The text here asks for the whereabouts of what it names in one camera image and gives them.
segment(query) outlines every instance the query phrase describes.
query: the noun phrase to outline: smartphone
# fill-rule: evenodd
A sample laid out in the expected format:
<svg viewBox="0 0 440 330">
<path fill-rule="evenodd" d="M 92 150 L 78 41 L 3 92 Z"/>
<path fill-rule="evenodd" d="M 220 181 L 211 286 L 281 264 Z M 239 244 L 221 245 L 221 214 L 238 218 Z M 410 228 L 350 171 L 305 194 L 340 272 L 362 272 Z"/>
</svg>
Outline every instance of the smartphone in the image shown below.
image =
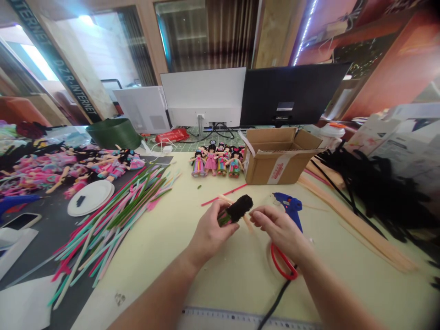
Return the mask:
<svg viewBox="0 0 440 330">
<path fill-rule="evenodd" d="M 41 214 L 36 213 L 23 213 L 18 217 L 12 219 L 1 228 L 11 228 L 15 230 L 30 228 L 35 225 L 41 219 Z"/>
</svg>

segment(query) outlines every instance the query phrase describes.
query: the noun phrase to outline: hand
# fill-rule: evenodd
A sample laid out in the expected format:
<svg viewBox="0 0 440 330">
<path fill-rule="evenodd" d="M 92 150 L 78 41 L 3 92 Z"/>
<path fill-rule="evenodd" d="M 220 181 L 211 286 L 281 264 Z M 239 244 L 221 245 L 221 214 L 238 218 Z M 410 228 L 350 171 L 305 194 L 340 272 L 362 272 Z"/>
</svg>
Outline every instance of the hand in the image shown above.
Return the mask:
<svg viewBox="0 0 440 330">
<path fill-rule="evenodd" d="M 229 224 L 220 228 L 217 222 L 219 212 L 228 208 L 229 203 L 216 200 L 200 218 L 194 236 L 186 252 L 190 261 L 196 267 L 202 267 L 221 248 L 224 242 L 240 228 L 239 224 Z"/>
<path fill-rule="evenodd" d="M 312 245 L 285 212 L 265 205 L 249 214 L 255 226 L 267 232 L 272 242 L 298 266 L 314 258 Z"/>
</svg>

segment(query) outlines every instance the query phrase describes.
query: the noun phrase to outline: white plate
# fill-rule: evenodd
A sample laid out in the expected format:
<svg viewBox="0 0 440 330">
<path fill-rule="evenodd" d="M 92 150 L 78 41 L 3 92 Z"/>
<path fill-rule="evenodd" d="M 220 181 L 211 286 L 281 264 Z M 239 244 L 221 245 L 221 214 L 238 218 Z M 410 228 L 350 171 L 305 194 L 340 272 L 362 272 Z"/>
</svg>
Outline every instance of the white plate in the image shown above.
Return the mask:
<svg viewBox="0 0 440 330">
<path fill-rule="evenodd" d="M 92 182 L 72 197 L 67 206 L 67 213 L 70 216 L 83 216 L 96 211 L 113 196 L 114 192 L 115 186 L 107 180 Z M 86 198 L 77 207 L 77 201 L 81 196 Z"/>
</svg>

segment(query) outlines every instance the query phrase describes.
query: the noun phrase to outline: yellow tabletop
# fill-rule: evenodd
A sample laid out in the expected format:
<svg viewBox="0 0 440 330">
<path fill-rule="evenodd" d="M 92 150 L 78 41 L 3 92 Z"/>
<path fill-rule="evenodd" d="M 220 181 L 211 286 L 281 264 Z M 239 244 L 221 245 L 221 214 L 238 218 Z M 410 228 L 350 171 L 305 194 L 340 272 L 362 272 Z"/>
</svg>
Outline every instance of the yellow tabletop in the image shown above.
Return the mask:
<svg viewBox="0 0 440 330">
<path fill-rule="evenodd" d="M 172 191 L 128 233 L 72 329 L 106 329 L 186 247 L 199 218 L 208 208 L 201 204 L 245 184 L 243 175 L 238 179 L 211 174 L 193 178 L 188 162 L 193 153 L 173 153 L 172 156 L 176 163 L 169 171 L 183 174 Z M 332 192 L 323 183 L 312 180 Z M 420 267 L 410 274 L 399 272 L 369 251 L 339 224 L 343 221 L 340 216 L 299 184 L 246 186 L 228 197 L 236 200 L 248 194 L 255 206 L 273 205 L 271 193 L 275 192 L 302 201 L 299 216 L 304 235 L 313 241 L 322 260 L 377 319 L 390 329 L 426 326 L 439 298 L 439 292 L 429 283 L 432 276 L 440 276 L 440 270 L 427 264 L 427 255 L 411 243 L 394 240 L 378 225 L 389 240 Z M 269 237 L 260 230 L 251 234 L 242 220 L 240 225 L 218 255 L 198 274 L 186 305 L 263 315 L 273 304 L 285 280 L 270 258 Z M 302 277 L 290 284 L 274 316 L 319 322 Z"/>
</svg>

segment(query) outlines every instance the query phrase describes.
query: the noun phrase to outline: open cardboard box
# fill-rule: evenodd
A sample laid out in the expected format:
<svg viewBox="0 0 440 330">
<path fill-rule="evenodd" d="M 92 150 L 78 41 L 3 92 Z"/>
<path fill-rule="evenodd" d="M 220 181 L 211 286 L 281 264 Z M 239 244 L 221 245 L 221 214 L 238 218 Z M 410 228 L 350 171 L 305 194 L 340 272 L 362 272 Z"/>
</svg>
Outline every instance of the open cardboard box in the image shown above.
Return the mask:
<svg viewBox="0 0 440 330">
<path fill-rule="evenodd" d="M 247 131 L 244 173 L 250 185 L 295 183 L 322 140 L 296 127 Z"/>
</svg>

